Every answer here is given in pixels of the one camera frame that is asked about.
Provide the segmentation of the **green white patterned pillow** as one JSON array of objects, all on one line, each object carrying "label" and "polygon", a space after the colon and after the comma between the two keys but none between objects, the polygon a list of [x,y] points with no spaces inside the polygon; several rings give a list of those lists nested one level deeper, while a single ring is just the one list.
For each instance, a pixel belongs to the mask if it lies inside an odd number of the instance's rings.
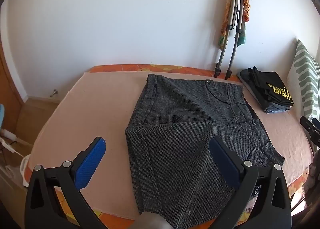
[{"label": "green white patterned pillow", "polygon": [[319,63],[300,40],[296,42],[287,87],[297,118],[304,116],[309,121],[313,118],[319,120]]}]

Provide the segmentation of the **folded metal tripod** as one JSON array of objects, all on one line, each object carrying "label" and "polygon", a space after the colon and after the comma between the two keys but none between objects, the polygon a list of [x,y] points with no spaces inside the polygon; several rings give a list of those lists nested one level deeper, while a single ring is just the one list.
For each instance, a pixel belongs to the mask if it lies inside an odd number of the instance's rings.
[{"label": "folded metal tripod", "polygon": [[229,35],[233,30],[235,30],[235,37],[234,37],[235,41],[234,41],[228,69],[225,74],[225,80],[229,79],[232,75],[231,68],[234,62],[237,48],[239,46],[240,35],[244,31],[244,27],[243,27],[245,23],[244,12],[245,12],[245,0],[229,0],[229,5],[227,5],[227,22],[226,22],[226,27],[224,28],[225,32],[221,34],[221,37],[223,37],[221,54],[219,57],[219,61],[217,62],[215,67],[215,73],[214,73],[215,78],[217,78],[221,74],[221,64],[227,48]]}]

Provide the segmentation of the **white power strip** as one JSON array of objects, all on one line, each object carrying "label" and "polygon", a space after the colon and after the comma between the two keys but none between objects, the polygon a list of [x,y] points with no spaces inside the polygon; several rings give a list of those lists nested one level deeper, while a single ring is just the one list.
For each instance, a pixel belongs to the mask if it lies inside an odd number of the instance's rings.
[{"label": "white power strip", "polygon": [[12,143],[20,143],[24,146],[28,146],[28,147],[33,147],[32,144],[23,141],[22,139],[20,139],[19,137],[17,137],[15,134],[11,133],[10,131],[6,130],[6,129],[1,129],[1,145],[6,148],[8,151],[10,151],[11,153],[16,153],[19,156],[21,156],[23,159],[25,159],[25,156],[23,156],[21,153],[19,153],[18,151],[16,151],[13,147],[12,144],[8,144],[4,141],[4,138],[9,139]]}]

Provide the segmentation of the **folded grey blue clothes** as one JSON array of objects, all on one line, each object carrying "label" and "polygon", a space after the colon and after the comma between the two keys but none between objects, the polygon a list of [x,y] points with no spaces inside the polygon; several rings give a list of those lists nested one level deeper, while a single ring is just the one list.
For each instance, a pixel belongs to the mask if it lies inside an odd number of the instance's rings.
[{"label": "folded grey blue clothes", "polygon": [[292,96],[276,72],[253,67],[240,71],[238,77],[265,113],[282,113],[293,107]]}]

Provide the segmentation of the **colourful floral cloth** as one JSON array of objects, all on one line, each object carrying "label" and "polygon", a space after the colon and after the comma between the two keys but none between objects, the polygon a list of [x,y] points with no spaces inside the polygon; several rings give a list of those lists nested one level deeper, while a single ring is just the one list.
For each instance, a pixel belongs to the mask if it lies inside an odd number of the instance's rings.
[{"label": "colourful floral cloth", "polygon": [[249,9],[249,0],[227,0],[219,39],[219,48],[222,53],[225,52],[229,32],[233,29],[236,29],[234,52],[238,46],[245,44],[245,24],[249,21]]}]

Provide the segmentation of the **dark grey tweed shorts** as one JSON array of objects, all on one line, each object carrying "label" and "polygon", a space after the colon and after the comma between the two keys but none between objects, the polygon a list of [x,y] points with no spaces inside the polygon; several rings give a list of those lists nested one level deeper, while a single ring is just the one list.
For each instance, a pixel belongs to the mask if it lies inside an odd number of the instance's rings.
[{"label": "dark grey tweed shorts", "polygon": [[209,152],[218,136],[257,167],[282,165],[263,124],[237,84],[150,74],[125,129],[139,212],[173,228],[215,219],[234,189]]}]

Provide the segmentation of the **black sport t-shirt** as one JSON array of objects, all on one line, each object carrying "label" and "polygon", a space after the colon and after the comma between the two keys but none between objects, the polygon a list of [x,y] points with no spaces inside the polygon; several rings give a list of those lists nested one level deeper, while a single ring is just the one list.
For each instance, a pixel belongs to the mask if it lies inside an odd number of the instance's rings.
[{"label": "black sport t-shirt", "polygon": [[271,104],[285,108],[293,106],[292,96],[276,72],[262,72],[256,67],[247,70],[247,84],[263,108]]}]

